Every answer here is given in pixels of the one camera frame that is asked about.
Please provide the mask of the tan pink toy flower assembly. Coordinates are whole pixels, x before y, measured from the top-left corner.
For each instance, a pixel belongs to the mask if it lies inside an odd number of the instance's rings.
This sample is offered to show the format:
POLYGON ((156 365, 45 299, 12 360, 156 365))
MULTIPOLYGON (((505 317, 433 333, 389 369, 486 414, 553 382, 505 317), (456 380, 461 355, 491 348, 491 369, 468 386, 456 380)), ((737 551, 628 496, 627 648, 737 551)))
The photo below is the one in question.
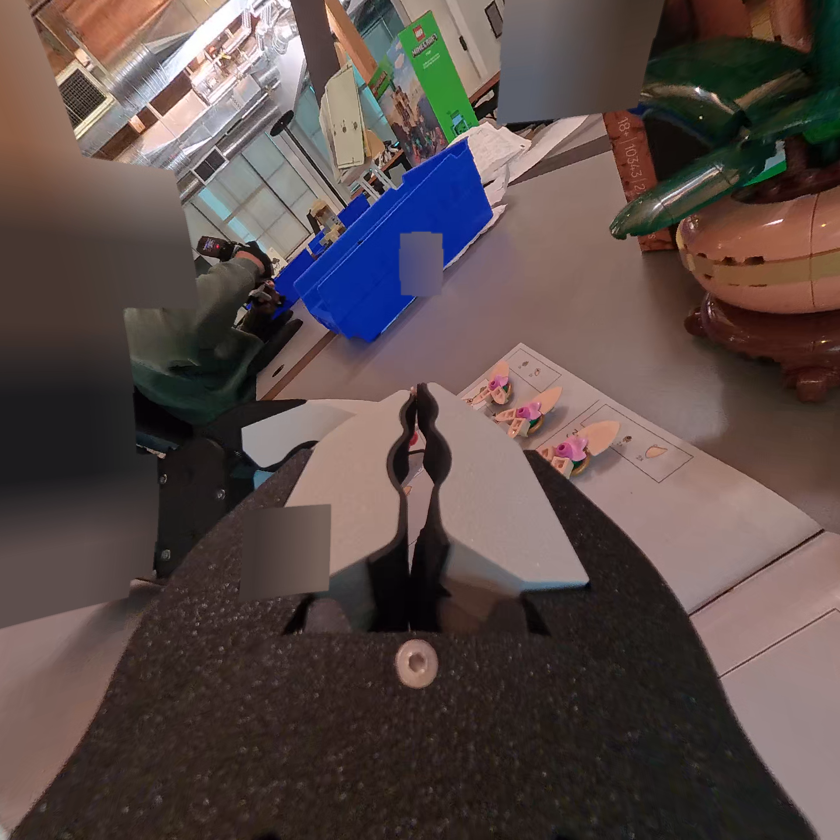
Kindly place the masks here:
POLYGON ((556 472, 570 479, 584 472, 594 457, 611 447, 620 427, 617 421, 593 423, 560 444, 546 444, 538 448, 538 453, 556 472))
POLYGON ((500 412, 494 416, 495 423, 507 426, 510 438, 527 438, 535 434, 547 415, 559 401, 563 387, 556 385, 537 394, 530 402, 500 412))
POLYGON ((487 382, 467 400, 467 403, 473 408, 490 408, 495 412, 509 404, 512 388, 509 363, 500 360, 491 370, 487 382))

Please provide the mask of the toy brick potted plant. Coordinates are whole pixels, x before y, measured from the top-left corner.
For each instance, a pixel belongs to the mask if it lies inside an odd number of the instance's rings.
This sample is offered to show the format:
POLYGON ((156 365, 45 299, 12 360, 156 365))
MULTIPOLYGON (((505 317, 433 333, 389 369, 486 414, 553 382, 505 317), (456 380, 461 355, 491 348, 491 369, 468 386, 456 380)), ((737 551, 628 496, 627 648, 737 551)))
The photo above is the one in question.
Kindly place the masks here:
POLYGON ((720 37, 652 58, 640 107, 707 152, 611 225, 675 227, 707 293, 686 330, 777 363, 804 403, 838 387, 838 99, 838 45, 720 37))

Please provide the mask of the white air vent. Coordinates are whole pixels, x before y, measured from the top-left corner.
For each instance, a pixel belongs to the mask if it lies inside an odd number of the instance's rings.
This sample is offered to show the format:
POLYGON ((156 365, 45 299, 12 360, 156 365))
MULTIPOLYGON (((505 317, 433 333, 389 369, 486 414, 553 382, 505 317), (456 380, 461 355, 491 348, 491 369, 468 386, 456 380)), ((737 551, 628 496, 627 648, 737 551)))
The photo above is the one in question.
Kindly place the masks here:
POLYGON ((79 139, 115 102, 113 95, 78 61, 56 76, 56 84, 79 139))

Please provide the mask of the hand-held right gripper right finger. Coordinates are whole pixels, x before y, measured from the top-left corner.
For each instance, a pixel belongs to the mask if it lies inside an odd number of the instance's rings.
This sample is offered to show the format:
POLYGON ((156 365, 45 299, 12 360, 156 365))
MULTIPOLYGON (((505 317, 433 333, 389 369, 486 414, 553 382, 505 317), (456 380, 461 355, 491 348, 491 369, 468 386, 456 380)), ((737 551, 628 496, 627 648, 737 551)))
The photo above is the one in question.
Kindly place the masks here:
POLYGON ((436 383, 416 388, 433 481, 416 541, 416 582, 488 592, 581 587, 589 577, 523 449, 436 383))

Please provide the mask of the green Minecraft box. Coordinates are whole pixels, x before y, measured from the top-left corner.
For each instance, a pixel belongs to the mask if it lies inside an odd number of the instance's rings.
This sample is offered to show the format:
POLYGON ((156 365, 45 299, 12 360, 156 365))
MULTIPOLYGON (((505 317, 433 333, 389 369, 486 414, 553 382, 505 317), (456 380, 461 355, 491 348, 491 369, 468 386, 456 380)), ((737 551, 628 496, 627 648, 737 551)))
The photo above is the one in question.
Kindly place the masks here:
POLYGON ((367 88, 407 168, 428 161, 480 124, 431 9, 394 38, 367 88))

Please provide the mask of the large blue plastic bin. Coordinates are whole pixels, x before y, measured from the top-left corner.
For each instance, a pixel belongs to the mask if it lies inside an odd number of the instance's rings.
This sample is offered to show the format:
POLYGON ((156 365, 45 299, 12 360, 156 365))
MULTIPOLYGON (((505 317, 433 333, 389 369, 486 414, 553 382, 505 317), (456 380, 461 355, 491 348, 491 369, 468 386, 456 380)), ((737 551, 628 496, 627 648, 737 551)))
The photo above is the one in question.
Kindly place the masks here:
POLYGON ((452 143, 369 206, 296 280, 296 291, 322 326, 371 343, 414 300, 401 291, 401 236, 434 235, 448 266, 491 218, 468 143, 452 143))

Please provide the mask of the small blue plastic bin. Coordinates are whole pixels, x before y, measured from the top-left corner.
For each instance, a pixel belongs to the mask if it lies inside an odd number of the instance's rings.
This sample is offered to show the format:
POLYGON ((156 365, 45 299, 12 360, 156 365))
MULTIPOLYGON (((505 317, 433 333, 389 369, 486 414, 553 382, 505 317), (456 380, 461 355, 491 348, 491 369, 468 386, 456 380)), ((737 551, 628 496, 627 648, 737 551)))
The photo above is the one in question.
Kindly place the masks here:
MULTIPOLYGON (((368 199, 364 194, 357 195, 348 206, 339 211, 338 219, 343 226, 348 228, 363 215, 369 206, 368 199)), ((326 249, 323 237, 324 231, 320 230, 274 279, 277 292, 286 299, 286 302, 280 308, 280 312, 290 309, 300 299, 300 295, 295 290, 295 282, 326 249)))

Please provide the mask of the toy building instruction booklet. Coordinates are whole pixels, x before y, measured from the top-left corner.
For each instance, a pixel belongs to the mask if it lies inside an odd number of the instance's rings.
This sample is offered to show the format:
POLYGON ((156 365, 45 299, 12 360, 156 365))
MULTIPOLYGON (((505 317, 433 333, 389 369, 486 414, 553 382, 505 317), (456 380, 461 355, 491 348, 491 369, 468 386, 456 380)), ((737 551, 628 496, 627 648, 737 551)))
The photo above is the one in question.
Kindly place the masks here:
POLYGON ((524 343, 508 351, 514 406, 562 393, 524 448, 619 423, 611 446, 572 479, 624 530, 688 613, 814 539, 823 529, 756 480, 638 415, 524 343))

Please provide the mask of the tan toy brick figure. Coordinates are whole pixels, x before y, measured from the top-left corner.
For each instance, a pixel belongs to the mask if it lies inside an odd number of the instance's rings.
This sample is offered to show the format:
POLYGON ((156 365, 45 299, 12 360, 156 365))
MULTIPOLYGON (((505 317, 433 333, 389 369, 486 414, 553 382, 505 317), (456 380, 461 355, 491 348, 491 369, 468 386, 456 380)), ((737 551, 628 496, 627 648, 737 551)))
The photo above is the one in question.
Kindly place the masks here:
POLYGON ((316 200, 308 210, 308 219, 315 233, 320 231, 325 243, 335 242, 346 230, 338 215, 321 199, 316 200))

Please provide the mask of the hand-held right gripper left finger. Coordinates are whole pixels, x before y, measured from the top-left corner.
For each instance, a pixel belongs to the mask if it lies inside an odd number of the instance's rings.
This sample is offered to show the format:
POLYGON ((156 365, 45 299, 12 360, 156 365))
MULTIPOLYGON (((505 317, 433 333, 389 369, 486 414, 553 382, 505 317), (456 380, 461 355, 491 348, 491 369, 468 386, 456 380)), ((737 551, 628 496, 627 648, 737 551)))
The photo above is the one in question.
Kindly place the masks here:
POLYGON ((401 390, 367 406, 311 451, 287 508, 330 506, 327 596, 353 629, 408 629, 407 499, 402 483, 417 411, 401 390))

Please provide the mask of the pile of white papers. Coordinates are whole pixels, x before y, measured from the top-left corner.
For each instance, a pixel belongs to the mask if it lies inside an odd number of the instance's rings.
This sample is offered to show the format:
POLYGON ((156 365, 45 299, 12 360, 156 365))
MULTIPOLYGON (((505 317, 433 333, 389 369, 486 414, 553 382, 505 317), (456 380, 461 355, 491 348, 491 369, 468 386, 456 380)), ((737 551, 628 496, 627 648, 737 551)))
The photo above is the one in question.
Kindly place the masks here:
POLYGON ((469 146, 483 187, 491 192, 506 187, 532 166, 532 142, 507 128, 483 122, 460 138, 469 146))

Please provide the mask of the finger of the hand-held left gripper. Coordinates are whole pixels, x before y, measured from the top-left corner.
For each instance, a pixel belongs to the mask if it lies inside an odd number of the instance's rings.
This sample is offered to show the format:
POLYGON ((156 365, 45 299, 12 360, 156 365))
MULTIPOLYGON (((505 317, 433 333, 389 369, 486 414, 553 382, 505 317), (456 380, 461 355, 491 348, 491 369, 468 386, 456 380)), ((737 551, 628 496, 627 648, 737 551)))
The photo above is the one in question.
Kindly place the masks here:
POLYGON ((358 400, 310 400, 241 430, 242 450, 261 470, 270 471, 304 445, 317 443, 358 414, 358 400))

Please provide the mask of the beige cardboard panel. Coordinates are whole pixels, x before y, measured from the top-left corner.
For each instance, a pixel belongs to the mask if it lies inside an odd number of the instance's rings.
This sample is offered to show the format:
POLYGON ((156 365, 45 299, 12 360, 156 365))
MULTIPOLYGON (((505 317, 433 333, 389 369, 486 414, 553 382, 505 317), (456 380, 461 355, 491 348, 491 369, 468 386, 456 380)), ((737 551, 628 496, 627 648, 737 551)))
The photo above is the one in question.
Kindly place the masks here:
POLYGON ((320 101, 319 120, 336 173, 365 163, 369 155, 364 119, 350 62, 327 81, 320 101))

